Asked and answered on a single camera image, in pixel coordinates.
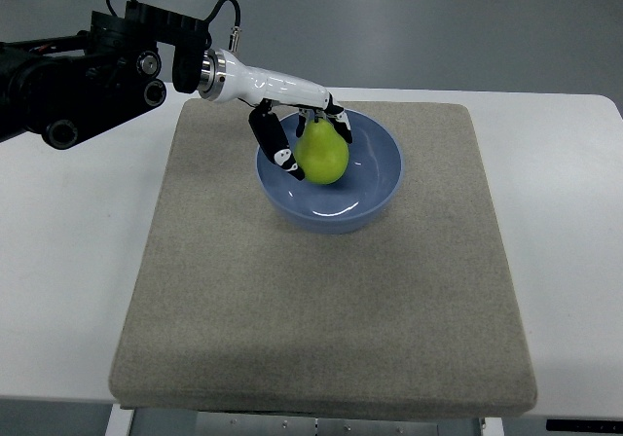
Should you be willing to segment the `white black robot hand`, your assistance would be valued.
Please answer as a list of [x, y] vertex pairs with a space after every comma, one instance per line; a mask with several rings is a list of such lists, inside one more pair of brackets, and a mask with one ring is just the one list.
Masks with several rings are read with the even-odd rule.
[[308, 120], [326, 119], [346, 141], [352, 142], [348, 114], [325, 87], [284, 73], [243, 64], [225, 50], [203, 54], [198, 92], [204, 99], [224, 103], [238, 99], [252, 107], [248, 122], [265, 157], [298, 180], [306, 173], [296, 162], [282, 124], [273, 108], [299, 111], [296, 135], [302, 136]]

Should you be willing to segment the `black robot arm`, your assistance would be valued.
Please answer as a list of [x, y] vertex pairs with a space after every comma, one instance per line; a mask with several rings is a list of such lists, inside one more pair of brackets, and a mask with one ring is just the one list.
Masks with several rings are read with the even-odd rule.
[[30, 132], [66, 150], [160, 107], [159, 44], [174, 48], [177, 91], [210, 86], [209, 26], [225, 3], [239, 6], [218, 0], [206, 18], [192, 18], [127, 0], [123, 16], [94, 12], [90, 29], [73, 36], [2, 44], [2, 140]]

